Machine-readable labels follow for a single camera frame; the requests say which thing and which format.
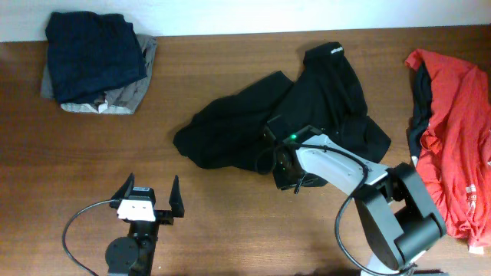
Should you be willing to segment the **black polo shirt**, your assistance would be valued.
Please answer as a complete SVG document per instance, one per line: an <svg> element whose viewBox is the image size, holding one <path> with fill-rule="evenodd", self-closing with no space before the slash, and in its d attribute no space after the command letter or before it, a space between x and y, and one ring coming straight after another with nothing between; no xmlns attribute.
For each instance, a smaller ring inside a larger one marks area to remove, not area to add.
<svg viewBox="0 0 491 276"><path fill-rule="evenodd" d="M265 170L272 159L260 154L269 147L263 130L279 116L287 133L311 125L352 153L380 162L390 138L367 115L361 83L342 45L312 48L303 64L297 81L277 71L238 94L214 100L176 133L174 146L203 169Z"/></svg>

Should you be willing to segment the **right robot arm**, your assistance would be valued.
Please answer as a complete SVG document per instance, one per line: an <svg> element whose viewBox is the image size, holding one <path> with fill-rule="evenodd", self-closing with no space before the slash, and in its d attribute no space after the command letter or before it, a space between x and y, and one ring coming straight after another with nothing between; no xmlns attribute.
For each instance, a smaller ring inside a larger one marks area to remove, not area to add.
<svg viewBox="0 0 491 276"><path fill-rule="evenodd" d="M445 221L415 168L390 168L334 143L313 126L292 132L282 117L270 119L263 136L271 146L273 174L281 190L332 184L346 194L334 221L339 248L362 275L420 275L416 261L446 233ZM344 211L354 202L372 251L368 265L354 261L341 240Z"/></svg>

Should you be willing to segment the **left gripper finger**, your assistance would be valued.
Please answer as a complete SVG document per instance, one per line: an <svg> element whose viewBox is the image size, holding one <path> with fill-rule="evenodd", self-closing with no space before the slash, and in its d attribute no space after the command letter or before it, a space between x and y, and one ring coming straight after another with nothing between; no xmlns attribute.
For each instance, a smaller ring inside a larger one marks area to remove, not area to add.
<svg viewBox="0 0 491 276"><path fill-rule="evenodd" d="M169 204L171 207L172 216L175 218L183 218L185 215L185 208L183 199L180 193L180 181L179 176L175 175L173 180L173 186L170 193Z"/></svg>
<svg viewBox="0 0 491 276"><path fill-rule="evenodd" d="M125 183L111 197L113 200L127 199L134 187L135 175L131 173Z"/></svg>

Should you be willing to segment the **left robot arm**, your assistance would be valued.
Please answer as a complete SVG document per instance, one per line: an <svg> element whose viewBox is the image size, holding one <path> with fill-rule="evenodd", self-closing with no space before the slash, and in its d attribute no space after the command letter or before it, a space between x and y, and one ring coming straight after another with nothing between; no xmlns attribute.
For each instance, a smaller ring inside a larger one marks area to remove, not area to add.
<svg viewBox="0 0 491 276"><path fill-rule="evenodd" d="M131 173L111 197L110 207L130 225L128 234L114 239L105 252L109 275L149 276L161 225L172 225L185 214L179 178L175 177L169 197L169 210L156 210L156 196L150 187L134 185Z"/></svg>

